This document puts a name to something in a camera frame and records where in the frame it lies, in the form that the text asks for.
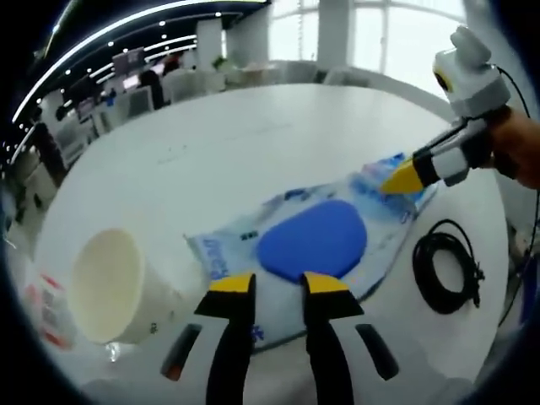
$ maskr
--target white wall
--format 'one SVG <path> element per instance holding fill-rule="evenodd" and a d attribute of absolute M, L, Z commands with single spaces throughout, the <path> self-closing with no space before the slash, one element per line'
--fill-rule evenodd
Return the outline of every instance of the white wall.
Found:
<path fill-rule="evenodd" d="M 271 7 L 257 11 L 227 31 L 227 56 L 235 65 L 244 67 L 268 60 Z"/>
<path fill-rule="evenodd" d="M 485 6 L 475 5 L 475 2 L 465 2 L 465 4 L 467 6 L 468 26 L 491 49 L 492 61 L 500 65 L 516 81 L 532 118 L 535 120 L 540 119 L 540 110 L 538 109 L 532 83 L 521 66 L 517 52 L 511 48 L 502 32 L 497 28 L 494 16 Z M 513 94 L 509 104 L 513 108 L 523 110 L 517 93 L 510 83 L 507 82 L 507 84 Z M 536 193 L 502 175 L 497 174 L 497 180 L 508 220 L 517 229 L 530 229 L 534 218 Z"/>
<path fill-rule="evenodd" d="M 221 19 L 197 22 L 197 69 L 212 72 L 212 63 L 221 55 Z"/>
<path fill-rule="evenodd" d="M 185 69 L 191 69 L 197 65 L 197 51 L 189 49 L 182 55 L 182 64 Z"/>
<path fill-rule="evenodd" d="M 352 0 L 320 0 L 317 55 L 320 68 L 352 64 L 354 25 Z"/>
<path fill-rule="evenodd" d="M 56 133 L 60 127 L 60 123 L 57 120 L 57 108 L 63 104 L 64 99 L 60 90 L 49 93 L 41 101 L 40 107 L 43 110 L 41 119 L 47 125 L 50 133 Z"/>

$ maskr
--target ceiling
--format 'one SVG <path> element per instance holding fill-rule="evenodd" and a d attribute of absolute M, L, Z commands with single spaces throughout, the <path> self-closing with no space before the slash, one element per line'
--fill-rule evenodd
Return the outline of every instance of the ceiling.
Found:
<path fill-rule="evenodd" d="M 26 75 L 19 81 L 17 99 L 13 103 L 14 108 L 28 94 L 36 81 L 80 41 L 120 19 L 167 3 L 172 3 L 172 1 L 73 0 L 64 2 L 58 7 L 50 6 L 49 14 L 44 14 L 48 23 L 44 23 L 45 27 L 40 34 L 40 42 L 34 49 L 34 52 L 40 54 L 41 57 L 34 58 Z M 112 57 L 121 53 L 124 48 L 135 49 L 140 46 L 151 46 L 170 39 L 193 35 L 196 33 L 197 21 L 214 19 L 217 12 L 222 14 L 221 19 L 227 30 L 232 24 L 237 24 L 241 19 L 262 7 L 265 7 L 264 3 L 210 2 L 190 4 L 160 11 L 124 24 L 88 44 L 65 64 L 62 64 L 36 91 L 35 96 L 29 102 L 29 107 L 37 98 L 43 97 L 55 89 L 69 87 L 87 74 L 87 69 L 95 71 L 110 63 Z M 63 10 L 67 11 L 60 19 L 59 29 L 51 38 L 52 27 L 58 23 L 58 16 L 62 14 Z M 166 21 L 166 25 L 160 26 L 159 22 L 163 20 Z M 162 39 L 162 35 L 167 35 L 167 38 Z M 110 41 L 114 42 L 114 46 L 108 46 Z M 190 45 L 192 42 L 192 40 L 183 41 L 172 44 L 170 48 Z M 148 55 L 164 50 L 164 47 L 160 47 L 149 51 Z M 65 74 L 67 69 L 71 71 L 69 75 Z"/>

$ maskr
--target window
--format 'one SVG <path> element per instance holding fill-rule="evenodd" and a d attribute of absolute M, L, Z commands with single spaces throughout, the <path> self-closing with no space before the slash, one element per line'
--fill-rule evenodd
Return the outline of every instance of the window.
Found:
<path fill-rule="evenodd" d="M 354 35 L 354 66 L 381 71 L 382 10 L 358 8 Z"/>
<path fill-rule="evenodd" d="M 271 60 L 315 61 L 319 42 L 319 0 L 277 0 L 272 4 Z"/>
<path fill-rule="evenodd" d="M 416 6 L 425 11 L 435 11 L 465 20 L 465 8 L 462 0 L 391 0 L 391 2 Z"/>
<path fill-rule="evenodd" d="M 227 33 L 225 30 L 221 31 L 221 56 L 227 57 Z"/>
<path fill-rule="evenodd" d="M 300 0 L 274 0 L 271 7 L 272 16 L 276 19 L 300 11 Z"/>
<path fill-rule="evenodd" d="M 308 13 L 302 17 L 301 56 L 305 61 L 316 61 L 319 47 L 319 13 Z"/>
<path fill-rule="evenodd" d="M 319 0 L 302 0 L 303 8 L 318 8 Z"/>
<path fill-rule="evenodd" d="M 275 19 L 270 26 L 270 59 L 300 59 L 300 15 Z"/>
<path fill-rule="evenodd" d="M 445 97 L 432 72 L 433 59 L 452 48 L 450 35 L 459 24 L 432 13 L 390 8 L 385 74 Z"/>
<path fill-rule="evenodd" d="M 354 66 L 445 97 L 432 72 L 464 22 L 460 0 L 355 0 Z"/>

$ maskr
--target computer monitor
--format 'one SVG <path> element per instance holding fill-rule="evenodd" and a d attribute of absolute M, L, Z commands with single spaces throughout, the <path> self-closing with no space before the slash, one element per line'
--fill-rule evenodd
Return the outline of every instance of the computer monitor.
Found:
<path fill-rule="evenodd" d="M 121 53 L 112 58 L 117 77 L 129 76 L 131 73 L 144 68 L 144 48 Z"/>
<path fill-rule="evenodd" d="M 157 65 L 152 66 L 150 69 L 156 72 L 159 76 L 163 76 L 165 65 L 163 63 L 158 63 Z"/>
<path fill-rule="evenodd" d="M 136 89 L 140 85 L 140 83 L 141 82 L 138 79 L 138 74 L 135 74 L 123 81 L 125 90 Z"/>

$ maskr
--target desk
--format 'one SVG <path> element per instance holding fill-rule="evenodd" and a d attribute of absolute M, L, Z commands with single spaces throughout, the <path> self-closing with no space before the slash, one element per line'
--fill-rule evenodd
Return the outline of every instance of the desk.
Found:
<path fill-rule="evenodd" d="M 46 215 L 36 262 L 65 283 L 84 242 L 121 226 L 140 239 L 164 277 L 196 301 L 203 276 L 184 234 L 215 229 L 283 190 L 333 181 L 366 162 L 412 151 L 446 126 L 392 94 L 316 84 L 243 89 L 176 104 L 90 145 Z M 448 316 L 425 304 L 411 267 L 414 244 L 443 218 L 464 227 L 486 274 L 480 308 L 465 305 Z M 436 261 L 443 283 L 459 288 L 461 271 L 453 260 L 441 253 Z M 477 170 L 462 184 L 440 189 L 363 307 L 419 340 L 436 369 L 473 380 L 497 330 L 507 268 L 499 189 L 492 172 Z M 257 355 L 246 386 L 253 402 L 247 403 L 266 403 L 271 396 L 263 392 L 277 393 L 280 403 L 297 387 L 313 390 L 303 347 L 300 339 Z M 102 348 L 81 337 L 78 350 L 99 350 L 104 357 Z M 62 368 L 77 383 L 88 379 L 71 363 Z"/>

